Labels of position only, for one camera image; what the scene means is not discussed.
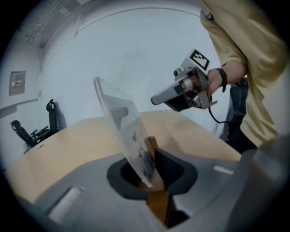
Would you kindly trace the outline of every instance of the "white wall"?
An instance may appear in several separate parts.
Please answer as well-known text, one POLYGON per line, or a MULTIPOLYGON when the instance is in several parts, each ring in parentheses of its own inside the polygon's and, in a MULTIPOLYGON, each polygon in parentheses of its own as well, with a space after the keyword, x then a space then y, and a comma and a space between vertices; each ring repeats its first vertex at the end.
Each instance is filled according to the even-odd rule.
POLYGON ((12 130, 10 123, 13 120, 19 120, 28 133, 40 129, 36 104, 36 82, 40 69, 38 46, 15 43, 12 38, 0 62, 0 160, 2 168, 7 168, 25 151, 24 141, 12 130), (26 71, 25 93, 9 96, 12 71, 26 71))
POLYGON ((0 62, 0 109, 37 99, 36 81, 39 72, 38 46, 11 43, 0 62), (26 71, 25 93, 9 96, 12 71, 26 71))
POLYGON ((23 141, 12 130, 11 122, 19 120, 16 106, 0 110, 0 164, 1 170, 21 158, 24 153, 23 141))
POLYGON ((29 134, 36 129, 40 129, 40 123, 37 113, 37 100, 18 104, 17 113, 21 126, 24 127, 29 134))
MULTIPOLYGON (((199 22, 199 3, 192 1, 109 1, 85 6, 74 38, 77 13, 67 20, 45 47, 38 80, 38 106, 55 99, 70 126, 84 118, 101 116, 93 78, 101 77, 131 94, 139 111, 168 109, 153 106, 150 98, 174 81, 173 71, 188 52, 199 49, 218 67, 207 31, 199 22)), ((213 114, 224 120, 229 89, 213 95, 213 114)), ((189 109, 182 114, 220 135, 208 111, 189 109)), ((41 126, 47 112, 39 108, 41 126)))

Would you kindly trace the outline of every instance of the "wooden table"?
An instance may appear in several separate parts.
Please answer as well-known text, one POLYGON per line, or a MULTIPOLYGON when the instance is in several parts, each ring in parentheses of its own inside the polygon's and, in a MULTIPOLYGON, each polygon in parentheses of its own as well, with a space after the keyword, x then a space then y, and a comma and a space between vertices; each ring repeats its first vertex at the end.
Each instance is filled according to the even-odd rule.
MULTIPOLYGON (((141 113, 147 135, 154 135, 160 148, 209 158, 240 159, 240 155, 219 138, 180 113, 141 113)), ((31 203, 52 184, 76 167, 121 152, 121 146, 106 119, 80 121, 28 151, 8 167, 7 179, 14 192, 31 203)))

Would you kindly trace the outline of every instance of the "beige shirt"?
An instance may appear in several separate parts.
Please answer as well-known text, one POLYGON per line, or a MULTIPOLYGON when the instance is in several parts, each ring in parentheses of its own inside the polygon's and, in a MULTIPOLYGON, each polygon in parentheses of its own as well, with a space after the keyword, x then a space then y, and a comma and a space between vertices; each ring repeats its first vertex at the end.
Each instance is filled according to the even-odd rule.
POLYGON ((256 145, 277 136, 262 100, 284 71, 288 53, 284 42, 265 14, 250 1, 203 0, 213 15, 200 17, 217 51, 221 65, 230 60, 247 65, 249 93, 242 132, 256 145))

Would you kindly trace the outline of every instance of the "transparent acrylic sheet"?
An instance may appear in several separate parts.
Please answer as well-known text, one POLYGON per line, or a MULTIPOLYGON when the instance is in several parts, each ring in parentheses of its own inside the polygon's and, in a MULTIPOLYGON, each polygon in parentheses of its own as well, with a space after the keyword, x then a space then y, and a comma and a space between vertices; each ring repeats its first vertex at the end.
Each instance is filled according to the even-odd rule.
POLYGON ((141 180, 152 187, 154 161, 149 154, 145 141, 147 134, 132 97, 99 77, 94 79, 94 85, 108 124, 121 142, 124 156, 141 180))

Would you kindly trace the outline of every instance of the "black chair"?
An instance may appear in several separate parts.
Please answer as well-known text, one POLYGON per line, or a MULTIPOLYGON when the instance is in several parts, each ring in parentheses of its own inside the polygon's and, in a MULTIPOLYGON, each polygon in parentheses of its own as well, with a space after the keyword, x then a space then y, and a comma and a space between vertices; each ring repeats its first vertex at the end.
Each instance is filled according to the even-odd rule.
POLYGON ((33 139, 26 130, 21 126, 20 122, 18 120, 14 120, 11 122, 12 129, 16 132, 16 134, 19 135, 19 137, 27 143, 27 145, 30 148, 33 148, 35 145, 37 145, 37 140, 33 139))
POLYGON ((57 125, 57 108, 55 106, 55 103, 53 102, 53 99, 49 101, 49 103, 46 105, 46 110, 48 111, 49 116, 49 127, 51 131, 51 135, 58 132, 58 125, 57 125))

